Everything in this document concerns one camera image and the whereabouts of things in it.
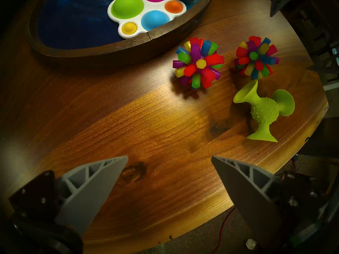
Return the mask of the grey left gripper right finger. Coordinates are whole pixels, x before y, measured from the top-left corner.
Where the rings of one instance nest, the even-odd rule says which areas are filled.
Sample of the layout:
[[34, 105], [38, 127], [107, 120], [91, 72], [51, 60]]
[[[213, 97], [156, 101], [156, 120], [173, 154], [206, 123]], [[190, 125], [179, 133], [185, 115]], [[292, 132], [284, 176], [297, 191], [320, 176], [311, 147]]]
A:
[[212, 156], [211, 162], [235, 207], [262, 248], [297, 248], [322, 227], [326, 200], [306, 176]]

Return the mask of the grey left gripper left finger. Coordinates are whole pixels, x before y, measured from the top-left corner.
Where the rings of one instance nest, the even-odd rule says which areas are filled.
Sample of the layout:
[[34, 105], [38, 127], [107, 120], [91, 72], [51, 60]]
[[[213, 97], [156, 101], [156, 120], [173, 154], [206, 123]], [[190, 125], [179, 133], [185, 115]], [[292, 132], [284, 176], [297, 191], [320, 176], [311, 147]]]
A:
[[9, 197], [14, 211], [31, 220], [70, 226], [83, 235], [128, 163], [120, 156], [80, 165], [56, 178], [36, 176]]

